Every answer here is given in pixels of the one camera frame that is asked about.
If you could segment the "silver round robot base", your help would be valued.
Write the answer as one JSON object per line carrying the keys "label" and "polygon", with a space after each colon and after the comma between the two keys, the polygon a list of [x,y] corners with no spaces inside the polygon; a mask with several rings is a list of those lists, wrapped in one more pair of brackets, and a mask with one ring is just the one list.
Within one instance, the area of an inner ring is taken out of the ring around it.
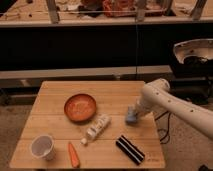
{"label": "silver round robot base", "polygon": [[180,64],[190,56],[213,60],[213,38],[201,38],[176,43],[173,53]]}

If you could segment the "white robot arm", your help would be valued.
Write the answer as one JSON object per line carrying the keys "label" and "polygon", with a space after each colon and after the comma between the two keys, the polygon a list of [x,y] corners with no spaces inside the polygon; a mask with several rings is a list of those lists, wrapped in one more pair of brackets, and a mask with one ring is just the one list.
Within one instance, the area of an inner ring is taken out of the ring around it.
{"label": "white robot arm", "polygon": [[152,107],[158,105],[213,140],[213,111],[177,98],[169,91],[170,84],[166,79],[145,83],[140,98],[134,106],[128,107],[125,121],[128,124],[136,123],[140,116],[150,113]]}

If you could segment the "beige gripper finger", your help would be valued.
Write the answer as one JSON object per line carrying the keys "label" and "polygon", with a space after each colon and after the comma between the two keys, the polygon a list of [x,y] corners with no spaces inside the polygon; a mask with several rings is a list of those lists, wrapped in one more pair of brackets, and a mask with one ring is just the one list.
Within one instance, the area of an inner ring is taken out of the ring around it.
{"label": "beige gripper finger", "polygon": [[135,108],[133,106],[128,106],[128,113],[135,114]]}

